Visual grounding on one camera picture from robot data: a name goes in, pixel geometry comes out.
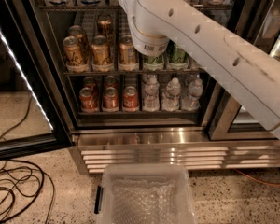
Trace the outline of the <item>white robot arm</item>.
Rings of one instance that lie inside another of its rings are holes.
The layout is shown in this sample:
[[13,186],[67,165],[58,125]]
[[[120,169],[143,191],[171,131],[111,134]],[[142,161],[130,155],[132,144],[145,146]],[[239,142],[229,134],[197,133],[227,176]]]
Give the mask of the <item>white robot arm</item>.
[[184,0],[118,0],[134,47],[159,56],[175,42],[280,140],[280,62]]

